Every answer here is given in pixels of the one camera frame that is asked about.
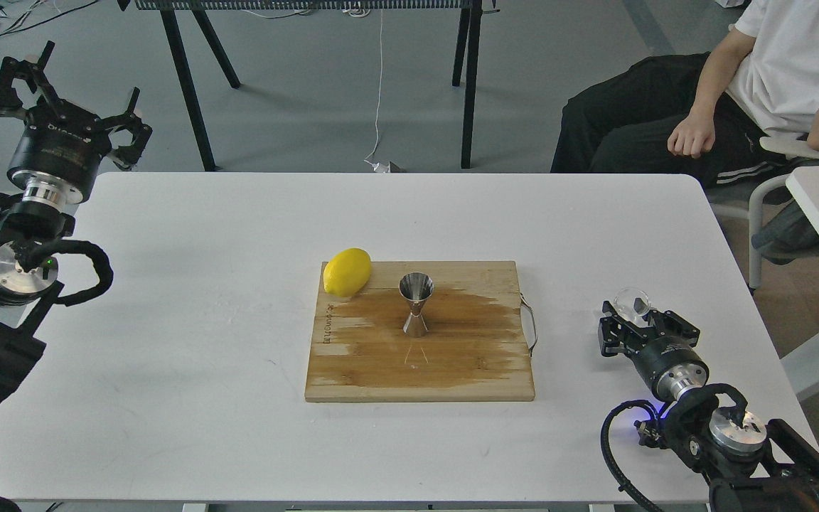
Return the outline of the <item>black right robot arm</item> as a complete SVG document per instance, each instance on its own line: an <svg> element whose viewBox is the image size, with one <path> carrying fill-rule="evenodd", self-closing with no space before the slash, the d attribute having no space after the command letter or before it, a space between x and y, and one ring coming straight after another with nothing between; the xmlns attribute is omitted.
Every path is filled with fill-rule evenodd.
<svg viewBox="0 0 819 512"><path fill-rule="evenodd" d="M619 490L647 511L659 506L631 483L611 451L610 429L624 410L648 418L634 427L639 444L672 450L709 487L712 511L819 511L819 452L786 421L761 421L728 383L710 383L696 354L699 329L673 311L635 299L633 311L605 301L598 340L604 357L623 354L662 408L630 400L601 425L602 458Z"/></svg>

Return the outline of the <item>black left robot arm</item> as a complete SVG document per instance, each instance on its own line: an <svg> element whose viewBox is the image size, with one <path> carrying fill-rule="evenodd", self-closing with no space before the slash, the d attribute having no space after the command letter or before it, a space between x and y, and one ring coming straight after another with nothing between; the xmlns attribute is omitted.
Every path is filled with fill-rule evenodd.
<svg viewBox="0 0 819 512"><path fill-rule="evenodd" d="M0 193L0 404L41 359L46 345L35 333L50 308L111 287L107 253L73 239L66 208L90 198L103 159L132 169L152 133L134 111L137 88L111 117L59 97L45 73L54 47L47 42L34 61L7 56L0 68L0 117L25 126L7 171L19 192Z"/></svg>

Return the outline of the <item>person's right hand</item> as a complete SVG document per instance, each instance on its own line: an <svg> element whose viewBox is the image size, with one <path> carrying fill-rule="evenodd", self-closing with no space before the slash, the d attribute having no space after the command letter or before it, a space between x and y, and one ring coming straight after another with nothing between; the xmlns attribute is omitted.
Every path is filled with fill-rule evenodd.
<svg viewBox="0 0 819 512"><path fill-rule="evenodd" d="M667 149L673 156L698 159L712 150L715 139L711 114L689 114L670 133Z"/></svg>

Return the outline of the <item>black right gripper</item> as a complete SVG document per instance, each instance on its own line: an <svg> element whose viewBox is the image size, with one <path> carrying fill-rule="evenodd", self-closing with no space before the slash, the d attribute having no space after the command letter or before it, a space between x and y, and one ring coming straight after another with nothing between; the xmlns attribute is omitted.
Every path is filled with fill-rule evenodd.
<svg viewBox="0 0 819 512"><path fill-rule="evenodd" d="M600 354L625 354L657 400L676 402L687 391L706 385L709 368L695 352L700 337L695 325L672 310L650 308L643 315L650 333L639 339L639 327L621 317L608 299L601 311Z"/></svg>

